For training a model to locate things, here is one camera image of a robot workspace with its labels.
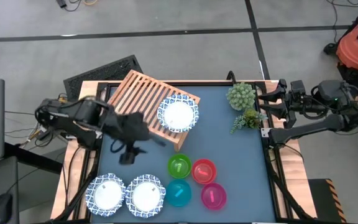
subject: black metal frame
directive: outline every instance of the black metal frame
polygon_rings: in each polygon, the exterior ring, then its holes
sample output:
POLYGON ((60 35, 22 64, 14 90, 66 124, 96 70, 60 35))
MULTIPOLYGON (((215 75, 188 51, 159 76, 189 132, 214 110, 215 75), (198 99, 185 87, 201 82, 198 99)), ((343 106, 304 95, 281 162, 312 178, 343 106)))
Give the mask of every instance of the black metal frame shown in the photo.
MULTIPOLYGON (((168 84, 168 85, 172 85, 172 86, 231 86, 234 83, 236 83, 236 78, 234 77, 234 74, 232 73, 232 71, 229 72, 229 75, 227 76, 226 79, 227 80, 232 80, 232 82, 212 82, 211 83, 211 82, 198 82, 198 81, 193 81, 193 82, 192 81, 188 81, 188 82, 170 82, 170 81, 167 81, 165 83, 168 84)), ((256 90, 257 88, 259 88, 259 89, 262 90, 262 93, 266 93, 265 81, 261 80, 261 81, 246 82, 246 83, 251 84, 253 89, 256 90)), ((106 98, 104 100, 108 101, 109 96, 110 96, 110 89, 112 87, 118 87, 120 84, 121 84, 120 82, 117 82, 117 83, 99 82, 98 87, 97 87, 97 95, 96 95, 96 97, 99 98, 101 96, 101 92, 103 90, 106 90, 106 96, 105 96, 106 98)), ((255 98, 255 106, 256 106, 257 111, 260 111, 259 101, 258 101, 257 97, 255 98)), ((271 114, 268 113, 268 117, 269 117, 268 124, 272 128, 273 127, 273 122, 272 122, 271 114)), ((265 147, 265 144, 264 144, 263 141, 262 141, 262 145, 263 145, 263 148, 264 148, 263 150, 268 150, 268 148, 265 147)), ((284 178, 284 171, 283 171, 282 163, 281 163, 281 160, 280 160, 280 153, 278 151, 275 152, 275 153, 277 153, 277 155, 275 155, 275 156, 277 158, 276 161, 277 161, 277 169, 279 171, 279 175, 280 175, 280 177, 281 177, 281 179, 283 181, 283 184, 286 185, 285 178, 284 178)), ((269 156, 269 154, 264 152, 265 165, 267 166, 268 164, 266 164, 266 161, 270 161, 270 158, 269 157, 266 158, 266 156, 269 156)), ((89 160, 87 158, 85 158, 83 168, 88 167, 88 163, 89 163, 89 160)), ((275 219, 278 220, 281 217, 280 217, 280 207, 278 205, 277 193, 276 193, 276 190, 275 190, 274 182, 273 182, 273 180, 271 178, 272 174, 270 174, 269 169, 267 169, 267 172, 268 172, 270 193, 271 193, 272 202, 273 202, 273 209, 274 209, 274 213, 275 213, 275 219)), ((86 175, 84 175, 84 174, 86 174, 86 173, 83 170, 82 173, 81 173, 81 177, 80 177, 80 185, 81 185, 81 183, 83 183, 83 181, 86 178, 86 175)), ((287 216, 292 218, 292 212, 291 212, 291 208, 289 206, 289 203, 288 203, 288 201, 286 199, 284 199, 284 201, 285 201, 285 208, 286 208, 286 211, 287 211, 287 216)), ((89 211, 87 211, 85 218, 90 221, 91 214, 90 214, 89 211)))
POLYGON ((19 148, 18 146, 14 146, 7 142, 5 142, 4 150, 4 158, 15 156, 20 163, 37 167, 39 169, 53 172, 59 175, 62 171, 62 163, 46 158, 44 156, 37 155, 33 152, 29 152, 25 149, 19 148))

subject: white plate with blue pattern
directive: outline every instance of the white plate with blue pattern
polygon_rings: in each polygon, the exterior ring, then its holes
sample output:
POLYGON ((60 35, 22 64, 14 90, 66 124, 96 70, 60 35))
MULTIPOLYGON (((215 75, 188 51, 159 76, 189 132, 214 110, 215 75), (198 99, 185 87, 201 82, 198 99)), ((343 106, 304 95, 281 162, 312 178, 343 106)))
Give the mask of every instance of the white plate with blue pattern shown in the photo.
POLYGON ((97 176, 85 192, 86 206, 91 213, 102 217, 114 215, 121 208, 125 185, 115 174, 97 176))
POLYGON ((127 187, 125 203, 136 217, 149 218, 158 214, 163 206, 165 188, 150 174, 136 177, 127 187))
POLYGON ((160 124, 175 133, 189 131, 200 116, 198 105, 187 95, 172 95, 165 98, 157 109, 160 124))

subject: bowl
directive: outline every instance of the bowl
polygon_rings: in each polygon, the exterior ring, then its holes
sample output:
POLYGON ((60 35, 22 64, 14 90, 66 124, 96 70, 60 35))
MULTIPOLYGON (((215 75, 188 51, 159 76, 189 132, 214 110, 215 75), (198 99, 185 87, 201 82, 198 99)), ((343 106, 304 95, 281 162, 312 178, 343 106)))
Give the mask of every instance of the bowl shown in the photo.
POLYGON ((182 179, 173 180, 167 187, 165 198, 175 207, 187 205, 191 199, 190 185, 182 179))
POLYGON ((201 200, 210 210, 220 210, 226 204, 226 191, 217 183, 210 183, 201 190, 201 200))
POLYGON ((199 159, 194 163, 191 175, 197 183, 209 184, 216 177, 215 164, 208 159, 199 159))
POLYGON ((184 154, 175 154, 168 161, 169 174, 176 179, 187 177, 191 171, 191 161, 184 154))

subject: gray floor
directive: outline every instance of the gray floor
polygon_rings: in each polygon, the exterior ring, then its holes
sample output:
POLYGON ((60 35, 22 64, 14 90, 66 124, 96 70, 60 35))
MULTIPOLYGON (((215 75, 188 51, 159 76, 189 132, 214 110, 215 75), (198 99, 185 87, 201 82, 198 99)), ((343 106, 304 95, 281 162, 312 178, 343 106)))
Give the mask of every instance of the gray floor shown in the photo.
MULTIPOLYGON (((257 27, 331 26, 335 19, 325 0, 251 3, 257 27)), ((349 4, 345 0, 336 3, 349 4)), ((358 15, 358 8, 337 7, 337 13, 337 24, 346 25, 358 15)), ((94 6, 81 4, 70 13, 59 9, 55 1, 0 0, 0 37, 228 28, 250 28, 244 1, 99 0, 94 6)), ((340 78, 335 59, 321 51, 333 41, 332 30, 259 35, 271 79, 302 79, 311 88, 322 80, 340 78)), ((64 91, 64 79, 131 54, 146 74, 158 79, 222 79, 229 70, 238 79, 262 79, 252 33, 0 42, 6 109, 33 112, 41 100, 64 91)), ((300 116, 298 120, 298 125, 308 122, 300 116)), ((31 128, 34 122, 29 116, 7 114, 6 131, 31 128)), ((308 177, 332 179, 347 221, 358 223, 358 134, 315 134, 301 138, 300 144, 308 177)), ((35 152, 54 158, 62 147, 64 143, 54 141, 35 152)), ((22 176, 31 168, 19 169, 22 176)), ((36 172, 21 182, 21 223, 48 218, 57 181, 56 175, 36 172), (37 189, 42 196, 37 196, 37 189)))

